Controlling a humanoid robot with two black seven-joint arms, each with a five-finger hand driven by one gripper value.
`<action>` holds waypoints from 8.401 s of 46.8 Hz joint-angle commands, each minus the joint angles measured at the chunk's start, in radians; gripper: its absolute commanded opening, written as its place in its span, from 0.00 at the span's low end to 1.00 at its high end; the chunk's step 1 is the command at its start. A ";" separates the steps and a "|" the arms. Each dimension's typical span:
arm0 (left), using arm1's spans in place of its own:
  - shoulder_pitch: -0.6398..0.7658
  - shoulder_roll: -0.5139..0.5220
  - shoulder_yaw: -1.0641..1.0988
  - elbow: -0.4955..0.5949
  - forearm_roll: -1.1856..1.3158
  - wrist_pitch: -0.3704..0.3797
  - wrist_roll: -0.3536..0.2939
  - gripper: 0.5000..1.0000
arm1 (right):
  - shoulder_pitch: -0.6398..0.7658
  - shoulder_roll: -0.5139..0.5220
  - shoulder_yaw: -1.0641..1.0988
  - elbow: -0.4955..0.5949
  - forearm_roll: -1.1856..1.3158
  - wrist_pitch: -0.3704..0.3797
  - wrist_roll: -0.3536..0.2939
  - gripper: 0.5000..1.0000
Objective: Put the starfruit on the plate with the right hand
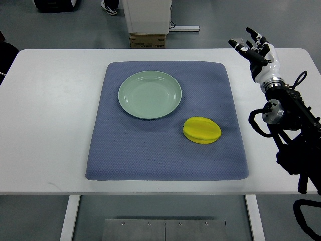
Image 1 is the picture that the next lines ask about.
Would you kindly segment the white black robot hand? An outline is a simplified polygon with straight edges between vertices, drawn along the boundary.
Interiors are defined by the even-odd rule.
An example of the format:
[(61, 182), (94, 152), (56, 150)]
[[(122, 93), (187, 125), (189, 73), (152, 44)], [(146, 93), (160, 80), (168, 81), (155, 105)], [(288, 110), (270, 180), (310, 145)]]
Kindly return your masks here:
[(247, 27), (246, 31), (250, 34), (254, 44), (247, 41), (244, 45), (234, 39), (230, 39), (228, 43), (250, 62), (250, 71), (254, 82), (260, 85), (263, 92), (273, 83), (284, 84), (280, 74), (280, 61), (274, 45), (250, 27)]

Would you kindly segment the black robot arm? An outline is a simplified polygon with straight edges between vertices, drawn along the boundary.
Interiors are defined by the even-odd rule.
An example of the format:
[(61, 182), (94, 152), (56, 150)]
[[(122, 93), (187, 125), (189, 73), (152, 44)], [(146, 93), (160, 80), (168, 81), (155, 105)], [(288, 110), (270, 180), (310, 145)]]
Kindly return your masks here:
[(304, 71), (292, 86), (280, 77), (263, 82), (267, 103), (248, 119), (260, 135), (274, 139), (279, 149), (276, 161), (290, 175), (299, 175), (301, 194), (307, 193), (309, 180), (320, 191), (320, 117), (311, 113), (296, 91), (306, 77)]

